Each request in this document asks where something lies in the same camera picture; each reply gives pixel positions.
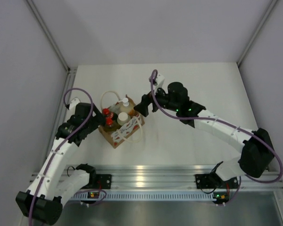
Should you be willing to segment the aluminium frame post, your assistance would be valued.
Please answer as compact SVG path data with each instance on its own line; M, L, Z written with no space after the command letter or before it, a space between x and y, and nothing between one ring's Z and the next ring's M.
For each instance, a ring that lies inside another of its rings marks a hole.
M58 47L58 44L56 40L54 39L51 31L49 30L48 26L45 23L45 20L43 19L41 13L39 12L36 4L33 0L25 0L25 3L27 4L28 8L30 9L33 17L35 18L36 22L40 26L43 34L45 35L46 39L48 40L48 43L52 50L54 51L55 55L57 56L60 64L66 71L66 80L64 82L64 88L63 90L67 90L73 86L73 72L74 70L68 65L66 62L60 48Z
M249 51L251 50L252 46L254 45L256 39L259 37L262 29L267 24L268 19L272 15L274 9L276 8L277 4L279 3L279 0L270 0L266 9L264 10L262 16L259 18L259 21L256 23L254 31L251 33L250 38L248 39L246 46L243 48L236 64L239 68L241 64L243 63L244 59L248 55Z

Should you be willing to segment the left black mount plate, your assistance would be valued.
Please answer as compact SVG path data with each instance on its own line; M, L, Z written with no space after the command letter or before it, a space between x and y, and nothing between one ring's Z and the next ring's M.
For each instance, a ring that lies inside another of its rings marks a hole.
M112 175L111 174L97 174L96 189L111 189Z

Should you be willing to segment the right black mount plate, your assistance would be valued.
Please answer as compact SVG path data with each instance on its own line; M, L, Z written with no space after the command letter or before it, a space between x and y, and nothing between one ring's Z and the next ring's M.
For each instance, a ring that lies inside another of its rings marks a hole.
M195 183L197 189L213 189L214 184L210 180L209 174L195 174Z

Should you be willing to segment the pump soap bottle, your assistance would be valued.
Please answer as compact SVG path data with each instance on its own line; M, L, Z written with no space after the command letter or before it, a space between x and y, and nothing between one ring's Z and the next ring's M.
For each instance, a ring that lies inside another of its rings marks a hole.
M130 117L135 116L134 104L129 101L128 97L124 97L119 103L121 113L127 113Z

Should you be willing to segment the left aluminium frame post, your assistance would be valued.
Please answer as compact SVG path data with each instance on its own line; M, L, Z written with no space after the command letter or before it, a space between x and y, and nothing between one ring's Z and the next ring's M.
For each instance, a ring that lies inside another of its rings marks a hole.
M68 65L66 62L60 48L58 47L58 44L56 40L54 39L51 31L49 30L48 26L45 23L45 20L43 19L41 13L39 12L36 4L33 0L25 0L25 3L27 4L28 8L30 9L33 17L35 18L36 22L40 26L43 34L45 35L46 39L48 40L48 43L52 50L54 51L55 55L57 56L60 64L66 71L66 80L64 82L64 88L63 90L67 90L73 86L73 72L74 70Z

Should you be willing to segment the dark green red-cap bottle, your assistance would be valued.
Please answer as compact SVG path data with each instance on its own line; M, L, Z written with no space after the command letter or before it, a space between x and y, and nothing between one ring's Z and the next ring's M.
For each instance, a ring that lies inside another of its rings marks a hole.
M111 120L115 121L117 119L117 114L108 108L102 109L102 114L105 116L106 119L110 118Z

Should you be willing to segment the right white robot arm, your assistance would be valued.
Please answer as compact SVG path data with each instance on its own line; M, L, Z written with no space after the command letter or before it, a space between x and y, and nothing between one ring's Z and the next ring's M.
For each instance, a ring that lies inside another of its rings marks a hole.
M152 105L153 112L160 107L174 111L183 124L219 138L241 154L230 161L219 162L212 169L208 178L216 187L221 187L227 180L242 175L252 178L261 177L275 157L269 150L272 143L266 130L262 128L249 130L231 126L228 122L217 118L204 106L190 100L188 90L180 82L170 83L167 91L158 88L154 94L144 94L141 102L134 109L146 117L149 114L149 105Z

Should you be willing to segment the black mount plate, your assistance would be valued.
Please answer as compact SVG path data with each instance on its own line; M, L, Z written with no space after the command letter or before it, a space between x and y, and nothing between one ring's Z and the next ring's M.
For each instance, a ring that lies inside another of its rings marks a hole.
M195 174L195 183L197 189L213 189L214 184L210 180L209 174Z
M111 174L97 174L96 189L111 189L112 175Z

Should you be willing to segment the jute watermelon canvas bag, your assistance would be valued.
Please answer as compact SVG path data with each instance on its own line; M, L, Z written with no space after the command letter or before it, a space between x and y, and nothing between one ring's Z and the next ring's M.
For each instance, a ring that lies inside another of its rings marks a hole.
M115 94L117 101L104 108L103 99L108 93ZM100 109L106 121L99 127L99 132L113 148L119 147L124 142L138 143L142 140L144 119L134 107L135 103L129 96L121 98L117 92L111 90L102 94Z

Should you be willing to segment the white-lid frosted jar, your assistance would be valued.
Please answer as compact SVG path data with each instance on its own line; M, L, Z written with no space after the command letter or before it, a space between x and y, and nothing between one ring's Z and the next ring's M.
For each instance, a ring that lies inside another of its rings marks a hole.
M128 123L130 121L130 116L126 113L126 112L121 112L119 115L118 115L118 118L117 118L117 123L120 125L120 126L123 126L125 125L126 123Z

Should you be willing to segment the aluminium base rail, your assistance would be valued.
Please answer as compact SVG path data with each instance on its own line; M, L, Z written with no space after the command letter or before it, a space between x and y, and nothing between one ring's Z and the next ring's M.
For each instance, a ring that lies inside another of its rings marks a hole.
M200 191L196 188L195 175L209 173L212 165L184 166L95 166L99 174L111 174L112 191ZM261 180L272 180L277 172L265 171ZM283 181L272 184L257 183L241 177L240 191L276 191L283 189Z

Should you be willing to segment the yellow-green red-cap bottle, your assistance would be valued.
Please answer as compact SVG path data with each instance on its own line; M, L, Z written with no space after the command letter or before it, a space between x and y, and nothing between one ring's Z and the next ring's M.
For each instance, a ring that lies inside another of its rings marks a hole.
M121 125L119 125L116 121L112 120L111 118L106 119L106 123L104 126L104 131L106 133L115 132L117 129L120 129Z

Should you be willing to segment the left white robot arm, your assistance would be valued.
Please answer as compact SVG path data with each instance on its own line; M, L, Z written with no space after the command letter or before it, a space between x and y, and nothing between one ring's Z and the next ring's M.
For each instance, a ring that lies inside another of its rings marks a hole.
M40 172L27 190L16 196L16 203L29 222L37 220L48 225L55 224L65 204L80 189L97 184L96 169L87 163L78 165L62 183L59 179L81 142L105 122L94 104L78 103L75 113L59 126L51 152Z

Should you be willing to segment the right aluminium frame post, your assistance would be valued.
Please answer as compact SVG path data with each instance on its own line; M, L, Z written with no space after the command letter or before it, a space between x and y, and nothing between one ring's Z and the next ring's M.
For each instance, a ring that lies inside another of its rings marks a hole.
M243 63L244 59L248 55L249 51L251 50L252 46L254 45L256 39L259 37L262 29L267 24L268 19L272 15L274 9L276 8L277 4L279 3L279 0L270 0L266 9L264 10L262 16L259 18L259 21L256 23L254 31L251 33L250 38L248 39L246 46L243 48L236 64L239 68L241 64Z

